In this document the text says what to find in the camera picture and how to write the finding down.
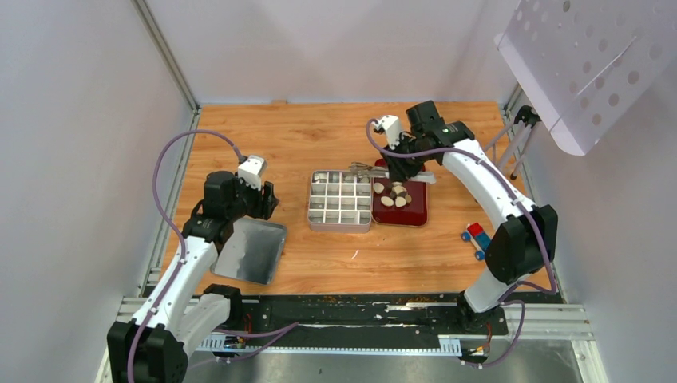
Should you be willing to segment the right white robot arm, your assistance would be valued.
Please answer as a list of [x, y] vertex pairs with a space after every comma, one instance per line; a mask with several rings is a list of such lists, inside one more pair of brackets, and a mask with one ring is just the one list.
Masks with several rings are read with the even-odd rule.
[[367, 125], [369, 134], [386, 138], [379, 149], [388, 177], [412, 180], [426, 162], [434, 160], [456, 176], [483, 209], [495, 230], [485, 252], [485, 269], [464, 290], [456, 322], [466, 333], [476, 333], [488, 321], [487, 311], [499, 306], [528, 277], [545, 270], [546, 293], [556, 292], [552, 262], [558, 215], [550, 205], [537, 205], [515, 188], [485, 154], [470, 128], [447, 122], [433, 101], [407, 109], [410, 127], [397, 116], [384, 115]]

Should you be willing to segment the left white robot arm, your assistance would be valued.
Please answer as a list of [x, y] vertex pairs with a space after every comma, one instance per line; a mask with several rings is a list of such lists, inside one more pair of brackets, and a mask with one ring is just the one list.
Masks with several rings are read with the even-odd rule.
[[256, 175], [244, 170], [207, 175], [204, 196], [177, 232], [179, 245], [165, 274], [131, 319], [115, 321], [107, 333], [114, 382], [181, 382], [189, 358], [209, 333], [243, 323], [245, 310], [234, 287], [211, 285], [193, 310], [186, 308], [235, 222], [268, 220], [278, 205], [274, 184]]

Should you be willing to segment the metal tongs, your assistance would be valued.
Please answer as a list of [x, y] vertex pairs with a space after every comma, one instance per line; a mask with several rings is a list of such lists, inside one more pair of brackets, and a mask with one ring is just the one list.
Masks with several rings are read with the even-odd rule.
[[407, 181], [422, 182], [425, 184], [437, 183], [437, 178], [432, 172], [418, 172], [413, 176], [400, 174], [390, 171], [387, 167], [368, 165], [359, 162], [353, 162], [349, 171], [357, 177], [387, 178], [391, 183], [404, 183]]

